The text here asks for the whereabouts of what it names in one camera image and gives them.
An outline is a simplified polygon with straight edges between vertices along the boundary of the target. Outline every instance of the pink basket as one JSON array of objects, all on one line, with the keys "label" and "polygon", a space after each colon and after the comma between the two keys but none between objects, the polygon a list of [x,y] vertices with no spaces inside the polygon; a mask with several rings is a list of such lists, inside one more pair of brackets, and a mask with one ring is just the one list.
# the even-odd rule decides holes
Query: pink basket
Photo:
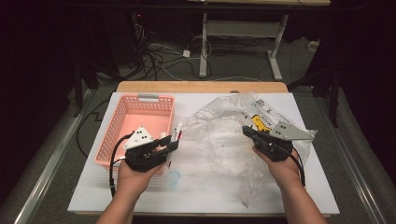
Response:
[{"label": "pink basket", "polygon": [[[161,133],[170,133],[173,110],[173,96],[159,96],[153,94],[124,94],[120,97],[105,136],[99,146],[94,161],[110,165],[114,146],[126,134],[144,126],[154,139],[159,139]],[[122,142],[117,149],[115,160],[125,155]]]}]

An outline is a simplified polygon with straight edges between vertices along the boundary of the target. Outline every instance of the clear plastic wrap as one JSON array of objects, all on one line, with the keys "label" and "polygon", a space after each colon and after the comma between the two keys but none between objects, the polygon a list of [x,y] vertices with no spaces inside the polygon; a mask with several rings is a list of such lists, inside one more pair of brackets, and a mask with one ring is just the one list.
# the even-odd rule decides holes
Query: clear plastic wrap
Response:
[{"label": "clear plastic wrap", "polygon": [[[254,116],[260,116],[268,128],[274,128],[280,121],[297,127],[255,92],[219,97],[182,122],[183,139],[204,144],[203,149],[210,150],[213,155],[213,165],[238,178],[241,185],[235,194],[246,208],[266,183],[275,182],[267,164],[251,150],[252,140],[242,133],[244,125],[255,127]],[[317,132],[297,128],[313,138]],[[313,138],[292,141],[303,163],[309,156]]]}]

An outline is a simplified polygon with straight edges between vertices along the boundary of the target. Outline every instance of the hand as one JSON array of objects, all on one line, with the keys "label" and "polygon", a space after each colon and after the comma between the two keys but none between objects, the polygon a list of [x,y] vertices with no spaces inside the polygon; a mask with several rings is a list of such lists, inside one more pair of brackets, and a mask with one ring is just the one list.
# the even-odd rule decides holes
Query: hand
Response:
[{"label": "hand", "polygon": [[[276,180],[277,185],[282,189],[284,187],[290,187],[295,184],[301,184],[300,173],[297,164],[291,159],[287,158],[285,161],[273,162],[257,148],[253,147],[253,151],[262,158],[267,164],[271,175]],[[291,152],[296,159],[298,159],[297,153],[293,150]]]},{"label": "hand", "polygon": [[141,173],[133,171],[125,161],[122,161],[119,169],[116,195],[118,192],[122,192],[124,197],[137,200],[148,187],[150,179],[163,167],[163,165],[164,163],[145,173]]}]

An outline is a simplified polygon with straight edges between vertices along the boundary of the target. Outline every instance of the white tabletop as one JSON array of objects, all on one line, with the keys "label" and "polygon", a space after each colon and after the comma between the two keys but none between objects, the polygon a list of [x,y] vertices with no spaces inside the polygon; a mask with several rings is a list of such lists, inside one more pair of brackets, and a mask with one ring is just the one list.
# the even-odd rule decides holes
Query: white tabletop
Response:
[{"label": "white tabletop", "polygon": [[[95,214],[105,210],[111,201],[108,187],[108,171],[93,161],[100,142],[110,122],[112,112],[122,92],[115,92],[110,100],[102,125],[92,145],[78,185],[69,204],[68,211],[79,214]],[[230,93],[163,93],[175,96],[174,127],[186,117],[212,102],[219,96]],[[297,125],[304,128],[297,104],[291,93],[260,93],[260,97],[279,112],[285,114]],[[211,152],[191,149],[188,141],[180,140],[179,147],[172,157],[170,169],[155,175],[148,189],[141,195],[136,214],[164,216],[278,216],[284,214],[279,188],[275,183],[264,186],[246,208],[236,197],[241,185],[238,180],[238,167],[243,159],[233,153],[226,160],[234,162],[230,169],[218,169],[208,160]],[[318,209],[324,215],[339,214],[327,178],[311,145],[309,158],[304,165],[306,189]]]}]

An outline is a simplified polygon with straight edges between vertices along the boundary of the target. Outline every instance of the gray carpet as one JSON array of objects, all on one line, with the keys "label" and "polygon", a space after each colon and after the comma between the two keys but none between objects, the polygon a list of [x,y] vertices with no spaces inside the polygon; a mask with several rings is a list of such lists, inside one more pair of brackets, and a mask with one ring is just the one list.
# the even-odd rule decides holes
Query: gray carpet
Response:
[{"label": "gray carpet", "polygon": [[[305,48],[307,43],[307,40],[302,39],[293,44],[281,44],[277,61],[286,84],[304,76],[304,72],[313,57],[313,53]],[[271,48],[271,44],[271,40],[264,40],[257,47],[234,50],[225,56],[215,56],[215,53],[221,54],[224,52],[221,52],[221,50],[214,51],[212,57],[209,58],[212,67],[212,77],[210,79],[236,76],[239,78],[226,80],[251,81],[251,79],[243,78],[250,77],[262,81],[274,81],[267,65],[268,61],[264,55],[264,52]],[[164,55],[163,57],[171,59],[173,56]],[[198,72],[197,64],[197,61],[193,61],[196,74]],[[129,71],[128,68],[122,69],[125,74]],[[191,75],[191,68],[187,63],[174,65],[169,67],[167,71],[172,76],[161,71],[158,74],[158,80],[175,80],[175,77],[185,80],[197,80]],[[91,112],[97,105],[101,104],[116,87],[116,82],[101,79],[100,88],[95,92],[87,111]],[[323,106],[327,106],[329,99],[326,97],[314,98],[309,87],[297,88],[293,90],[293,94],[307,129],[318,130],[314,146],[341,212],[340,215],[329,217],[329,223],[374,223],[371,215],[367,212],[367,208],[362,203],[356,183],[351,181],[350,173],[340,153],[339,140],[334,135],[334,128],[329,124],[326,110],[323,111]],[[15,221],[35,182],[47,164],[54,147],[62,139],[62,134],[70,122],[69,119],[73,111],[74,106],[71,105],[69,111],[64,115],[64,119],[60,120],[58,126],[54,128],[51,136],[49,136],[48,141],[37,152],[29,168],[26,169],[21,177],[20,182],[0,209],[0,223],[13,223]],[[95,111],[100,112],[100,119],[106,111],[106,104]],[[395,188],[362,135],[359,124],[349,111],[347,100],[342,90],[340,91],[337,118],[340,127],[336,131],[345,139],[347,150],[356,156],[356,165],[360,168],[361,175],[364,177],[367,186],[372,190],[377,207],[386,220],[385,223],[391,223],[392,220],[396,220]],[[95,116],[89,116],[81,126],[79,139],[85,153],[89,153],[99,127],[100,121],[95,121]],[[35,215],[32,216],[32,223],[93,223],[97,219],[97,216],[82,216],[67,212],[67,206],[77,185],[84,162],[85,158],[78,150],[76,136],[74,135],[66,147],[64,159],[56,176],[53,178],[44,199],[37,207]],[[252,221],[286,223],[284,218],[134,218],[134,223],[168,223],[171,221],[174,223],[219,223],[221,221],[227,221],[228,223],[247,223]]]}]

